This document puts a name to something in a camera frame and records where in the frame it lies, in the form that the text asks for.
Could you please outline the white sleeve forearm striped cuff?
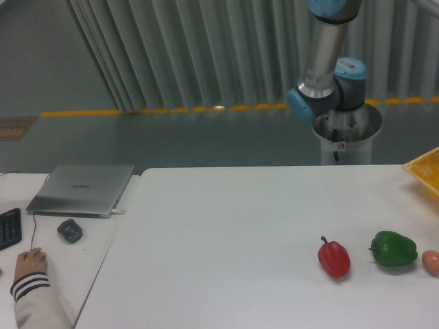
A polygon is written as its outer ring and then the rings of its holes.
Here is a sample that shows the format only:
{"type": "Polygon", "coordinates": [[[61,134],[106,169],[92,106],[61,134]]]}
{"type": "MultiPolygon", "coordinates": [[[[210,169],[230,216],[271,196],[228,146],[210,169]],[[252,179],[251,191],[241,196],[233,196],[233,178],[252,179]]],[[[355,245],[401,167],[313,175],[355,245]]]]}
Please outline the white sleeve forearm striped cuff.
{"type": "Polygon", "coordinates": [[[73,328],[45,272],[31,272],[10,288],[17,328],[73,328]]]}

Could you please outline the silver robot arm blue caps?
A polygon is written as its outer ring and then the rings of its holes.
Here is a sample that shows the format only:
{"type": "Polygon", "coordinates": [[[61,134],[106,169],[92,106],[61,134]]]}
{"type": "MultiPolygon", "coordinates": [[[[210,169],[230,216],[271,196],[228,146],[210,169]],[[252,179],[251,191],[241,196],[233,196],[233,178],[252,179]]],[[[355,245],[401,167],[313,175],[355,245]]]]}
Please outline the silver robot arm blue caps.
{"type": "Polygon", "coordinates": [[[305,70],[287,94],[295,115],[312,121],[330,110],[351,111],[363,106],[366,65],[354,58],[339,57],[348,24],[361,1],[308,1],[315,29],[305,70]]]}

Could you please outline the person's right hand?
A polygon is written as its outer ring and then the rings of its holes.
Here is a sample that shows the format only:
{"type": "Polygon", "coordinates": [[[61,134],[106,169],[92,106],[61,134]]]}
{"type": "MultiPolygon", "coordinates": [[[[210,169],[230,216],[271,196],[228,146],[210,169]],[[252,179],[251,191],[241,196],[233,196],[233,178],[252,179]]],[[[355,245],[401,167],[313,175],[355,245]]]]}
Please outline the person's right hand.
{"type": "Polygon", "coordinates": [[[40,247],[18,255],[14,272],[14,281],[32,273],[46,272],[46,253],[40,247]]]}

